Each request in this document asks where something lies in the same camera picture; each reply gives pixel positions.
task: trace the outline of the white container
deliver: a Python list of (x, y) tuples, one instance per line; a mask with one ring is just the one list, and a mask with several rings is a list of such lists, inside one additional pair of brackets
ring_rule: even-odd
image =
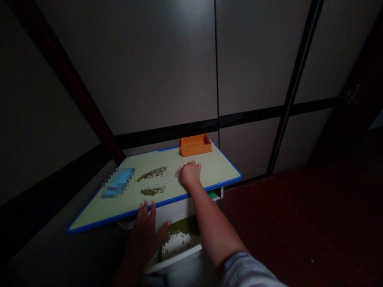
[[(195, 211), (191, 198), (159, 207), (156, 211), (156, 232), (168, 220), (177, 222), (193, 215), (195, 215)], [(175, 272), (189, 260), (201, 257), (204, 253), (200, 236), (184, 235), (182, 237), (180, 234), (178, 236), (173, 235), (171, 242), (167, 243), (165, 248), (168, 249), (168, 253), (162, 253), (162, 262), (158, 262), (158, 255), (156, 253), (145, 267), (143, 274), (156, 273), (166, 275)]]

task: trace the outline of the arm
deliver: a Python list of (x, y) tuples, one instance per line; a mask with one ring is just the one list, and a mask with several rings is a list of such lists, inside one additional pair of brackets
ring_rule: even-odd
[(219, 269), (232, 255), (248, 250), (226, 216), (202, 187), (200, 171), (201, 164), (196, 165), (192, 161), (184, 165), (180, 179), (192, 196), (202, 244), (214, 268)]

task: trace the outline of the blue object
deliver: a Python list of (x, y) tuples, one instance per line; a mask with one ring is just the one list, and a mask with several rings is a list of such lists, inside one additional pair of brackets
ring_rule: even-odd
[[(175, 149), (175, 148), (178, 148), (180, 146), (176, 146), (176, 147), (170, 147), (170, 148), (167, 148), (167, 149), (160, 149), (159, 151), (165, 151), (165, 150), (168, 150), (168, 149)], [(242, 179), (242, 174), (239, 172), (239, 170), (231, 163), (231, 161), (229, 161), (229, 159), (223, 154), (223, 156), (228, 160), (228, 162), (235, 168), (236, 171), (238, 171), (239, 173), (239, 177), (237, 178), (234, 178), (234, 179), (230, 179), (230, 180), (227, 180), (227, 181), (224, 181), (224, 182), (221, 182), (221, 183), (218, 183), (218, 184), (215, 184), (215, 185), (211, 185), (209, 187), (206, 187), (205, 190), (208, 192), (208, 191), (211, 191), (213, 189), (216, 189), (216, 188), (220, 188), (220, 187), (224, 187), (226, 185), (230, 185), (230, 184), (233, 184), (233, 183), (236, 183), (238, 181), (240, 181)], [(183, 194), (183, 195), (180, 195), (180, 196), (177, 196), (177, 197), (173, 197), (171, 199), (167, 199), (167, 200), (164, 200), (164, 201), (160, 201), (160, 202), (156, 202), (156, 208), (158, 207), (161, 207), (161, 206), (164, 206), (164, 205), (168, 205), (170, 203), (174, 203), (176, 201), (181, 201), (183, 199), (186, 199), (190, 197), (190, 194), (189, 193), (186, 193), (186, 194)], [(81, 213), (88, 207), (89, 203), (87, 204), (87, 206), (80, 212), (80, 214), (76, 217), (76, 219), (73, 221), (73, 223), (77, 220), (77, 218), (81, 215)], [(152, 206), (151, 205), (148, 205), (148, 210), (151, 210), (152, 209)], [(82, 226), (82, 227), (79, 227), (79, 228), (76, 228), (76, 229), (70, 229), (72, 224), (70, 225), (70, 227), (67, 229), (67, 233), (69, 234), (72, 234), (72, 235), (75, 235), (75, 234), (78, 234), (78, 233), (81, 233), (81, 232), (85, 232), (85, 231), (88, 231), (88, 230), (91, 230), (91, 229), (94, 229), (94, 228), (97, 228), (97, 227), (100, 227), (100, 226), (103, 226), (103, 225), (106, 225), (106, 224), (109, 224), (109, 223), (113, 223), (113, 222), (116, 222), (116, 221), (120, 221), (122, 219), (126, 219), (128, 217), (132, 217), (134, 215), (137, 215), (138, 213), (138, 209), (136, 210), (132, 210), (132, 211), (129, 211), (129, 212), (126, 212), (126, 213), (122, 213), (120, 215), (116, 215), (116, 216), (113, 216), (113, 217), (110, 217), (110, 218), (106, 218), (106, 219), (103, 219), (103, 220), (100, 220), (100, 221), (97, 221), (97, 222), (94, 222), (94, 223), (91, 223), (91, 224), (88, 224), (88, 225), (85, 225), (85, 226)]]
[(101, 198), (114, 198), (117, 195), (124, 194), (124, 190), (128, 186), (129, 181), (134, 175), (135, 168), (123, 168), (121, 171), (118, 171), (118, 175), (115, 180), (111, 183), (107, 190), (104, 191)]

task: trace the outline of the blue table edge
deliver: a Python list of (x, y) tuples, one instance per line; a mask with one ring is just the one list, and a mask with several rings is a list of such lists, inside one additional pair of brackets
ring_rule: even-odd
[[(161, 151), (166, 151), (166, 150), (169, 150), (169, 149), (175, 149), (175, 148), (179, 148), (180, 146), (175, 146), (175, 147), (169, 147), (169, 148), (166, 148), (166, 149), (160, 149), (158, 150), (159, 152)], [(236, 183), (238, 181), (240, 181), (242, 179), (242, 174), (239, 172), (239, 170), (231, 163), (231, 161), (225, 156), (225, 154), (219, 149), (217, 148), (221, 154), (223, 154), (223, 156), (227, 159), (227, 161), (235, 168), (235, 170), (239, 173), (239, 177), (237, 178), (234, 178), (234, 179), (230, 179), (230, 180), (227, 180), (227, 181), (223, 181), (221, 183), (217, 183), (215, 185), (211, 185), (209, 187), (206, 187), (205, 190), (206, 192), (209, 192), (213, 189), (216, 189), (216, 188), (220, 188), (220, 187), (224, 187), (226, 185), (230, 185), (230, 184), (233, 184), (233, 183)], [(106, 219), (103, 219), (103, 220), (100, 220), (100, 221), (97, 221), (97, 222), (94, 222), (94, 223), (91, 223), (91, 224), (87, 224), (87, 225), (84, 225), (84, 226), (81, 226), (81, 227), (78, 227), (78, 228), (75, 228), (75, 229), (71, 229), (71, 227), (73, 226), (73, 224), (76, 222), (76, 220), (80, 217), (80, 215), (84, 212), (85, 209), (87, 209), (88, 205), (92, 202), (92, 200), (97, 196), (97, 194), (99, 193), (100, 190), (97, 191), (97, 193), (92, 197), (92, 199), (88, 202), (88, 204), (86, 205), (86, 207), (80, 212), (80, 214), (76, 217), (76, 219), (72, 222), (72, 224), (69, 226), (69, 228), (67, 229), (67, 233), (71, 234), (71, 235), (75, 235), (75, 234), (78, 234), (78, 233), (82, 233), (82, 232), (85, 232), (85, 231), (88, 231), (88, 230), (92, 230), (92, 229), (95, 229), (97, 227), (100, 227), (100, 226), (103, 226), (103, 225), (106, 225), (106, 224), (109, 224), (109, 223), (113, 223), (113, 222), (116, 222), (116, 221), (120, 221), (122, 219), (126, 219), (128, 217), (132, 217), (134, 215), (136, 215), (138, 213), (138, 209), (135, 209), (135, 210), (131, 210), (131, 211), (128, 211), (126, 213), (122, 213), (122, 214), (119, 214), (119, 215), (116, 215), (116, 216), (112, 216), (112, 217), (109, 217), (109, 218), (106, 218)], [(183, 195), (179, 195), (177, 197), (173, 197), (171, 199), (166, 199), (164, 201), (160, 201), (160, 202), (156, 202), (156, 207), (162, 207), (162, 206), (165, 206), (165, 205), (168, 205), (170, 203), (174, 203), (174, 202), (177, 202), (177, 201), (181, 201), (183, 199), (186, 199), (190, 197), (190, 194), (189, 193), (186, 193), (186, 194), (183, 194)], [(148, 205), (148, 210), (151, 210), (152, 209), (152, 206), (151, 205)]]

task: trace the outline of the dark wooden frame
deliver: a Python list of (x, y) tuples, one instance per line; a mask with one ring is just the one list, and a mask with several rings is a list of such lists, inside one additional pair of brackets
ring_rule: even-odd
[(36, 2), (33, 0), (6, 0), (6, 2), (55, 71), (94, 132), (107, 147), (115, 163), (117, 165), (122, 163), (125, 158), (124, 152), (118, 147), (111, 129)]

